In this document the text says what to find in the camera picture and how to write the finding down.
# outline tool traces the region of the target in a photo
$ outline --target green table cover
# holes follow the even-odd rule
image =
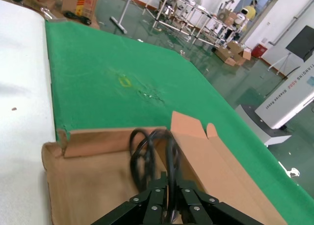
[[[170,127],[172,111],[213,123],[290,225],[314,224],[314,200],[178,53],[73,22],[46,22],[56,129]]]

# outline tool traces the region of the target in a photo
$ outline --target open cardboard box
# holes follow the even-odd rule
[[[60,134],[62,146],[43,146],[54,225],[89,225],[138,193],[129,169],[132,130],[76,130],[69,132],[68,140]],[[212,124],[206,135],[199,120],[173,112],[171,132],[182,150],[185,179],[263,224],[286,224]],[[141,140],[137,135],[134,145]],[[165,170],[165,142],[157,142],[156,150],[160,175]]]

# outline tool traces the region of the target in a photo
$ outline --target metal frame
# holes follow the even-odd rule
[[[183,4],[185,4],[185,8],[182,10],[181,14],[179,15],[179,19],[181,19],[181,20],[182,20],[182,23],[183,23],[180,28],[177,28],[177,27],[175,27],[175,26],[172,26],[172,25],[167,24],[167,23],[165,23],[164,21],[161,21],[161,20],[160,20],[161,13],[162,13],[162,11],[163,11],[165,5],[166,5],[167,0],[164,0],[164,2],[163,2],[163,4],[162,4],[162,6],[161,6],[161,8],[160,8],[160,10],[159,10],[159,12],[158,12],[158,14],[157,14],[156,17],[155,17],[154,14],[147,8],[147,7],[148,7],[148,3],[145,5],[145,8],[144,8],[144,10],[143,10],[143,14],[145,13],[145,11],[147,11],[147,12],[150,14],[150,16],[154,18],[155,22],[154,22],[154,24],[153,24],[153,28],[156,27],[157,23],[160,23],[160,24],[165,25],[165,26],[167,26],[167,27],[170,27],[170,28],[172,28],[172,29],[174,29],[174,30],[176,30],[176,31],[179,31],[179,32],[181,32],[181,33],[183,33],[183,34],[185,34],[185,35],[188,35],[188,36],[189,36],[188,39],[187,39],[188,42],[190,41],[190,39],[191,39],[192,37],[194,37],[194,40],[193,40],[193,42],[192,42],[193,44],[195,43],[196,40],[200,40],[200,41],[205,42],[205,43],[207,43],[207,44],[210,44],[210,45],[212,45],[212,46],[219,47],[219,45],[218,45],[217,43],[220,43],[220,41],[221,41],[221,38],[220,38],[220,37],[217,37],[217,40],[216,40],[215,43],[212,43],[212,42],[209,42],[209,41],[206,41],[206,40],[204,40],[204,39],[199,38],[199,36],[200,36],[200,34],[202,33],[203,29],[205,28],[205,26],[207,25],[207,23],[208,23],[210,20],[215,20],[217,23],[220,23],[220,24],[222,25],[222,28],[224,28],[224,30],[226,30],[226,29],[230,29],[230,30],[233,30],[233,31],[235,30],[234,28],[232,28],[232,27],[230,27],[230,26],[224,24],[222,21],[215,19],[215,17],[214,17],[211,13],[208,13],[208,12],[206,12],[206,11],[201,10],[200,8],[197,7],[197,5],[191,5],[189,2],[187,2],[187,1],[185,1],[185,0],[176,0],[176,1],[180,1],[180,2],[182,2]],[[189,12],[189,14],[187,15],[187,17],[184,17],[184,16],[183,16],[183,12],[184,12],[188,7],[191,7],[192,9],[190,10],[190,12]],[[196,11],[198,11],[199,13],[201,13],[201,16],[200,16],[200,18],[198,19],[197,23],[194,25],[193,23],[190,22],[190,19],[191,19],[192,15],[194,15],[194,13],[195,13]],[[198,32],[197,35],[195,36],[195,35],[194,35],[194,32],[195,32],[197,26],[199,25],[199,23],[200,23],[200,21],[201,21],[201,19],[203,18],[204,15],[207,16],[207,19],[205,20],[205,23],[202,25],[201,29],[199,30],[199,32]],[[184,26],[191,26],[191,27],[193,27],[191,33],[188,33],[188,32],[183,31]]]
[[[124,15],[125,15],[126,11],[127,11],[127,8],[128,8],[128,5],[129,5],[130,1],[131,1],[131,0],[127,0],[127,2],[124,4],[123,11],[122,11],[122,14],[121,14],[121,16],[120,16],[119,21],[117,21],[117,19],[114,18],[113,16],[110,17],[110,20],[111,20],[119,29],[121,29],[124,34],[127,34],[128,31],[122,26],[121,22],[122,22],[122,20],[123,20],[123,17],[124,17]]]
[[[199,191],[193,181],[178,176],[174,186],[174,201],[169,201],[168,206],[170,202],[174,204],[175,213],[179,211],[183,224],[262,225],[217,198]],[[161,172],[161,178],[150,181],[148,189],[122,203],[92,225],[169,225],[172,216],[165,216],[168,187],[166,172]]]

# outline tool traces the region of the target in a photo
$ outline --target black screen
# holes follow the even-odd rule
[[[306,25],[286,49],[306,61],[314,51],[314,29]]]

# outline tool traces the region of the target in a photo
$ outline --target black cable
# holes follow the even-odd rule
[[[134,151],[133,140],[135,136],[141,133],[144,139],[139,143]],[[130,169],[134,183],[142,192],[146,190],[147,184],[150,180],[155,179],[156,162],[155,162],[155,147],[154,140],[167,140],[166,146],[166,168],[168,174],[168,206],[167,216],[165,218],[167,223],[173,222],[176,218],[176,178],[180,170],[180,151],[178,145],[173,138],[171,132],[168,130],[155,130],[148,134],[143,129],[135,129],[130,135]],[[144,173],[140,176],[139,163],[140,158],[144,159]]]
[[[71,11],[64,11],[63,12],[64,17],[72,19],[72,20],[78,20],[80,21],[82,24],[85,25],[91,25],[92,21],[90,19],[88,19],[86,16],[80,16],[80,15],[76,15]]]

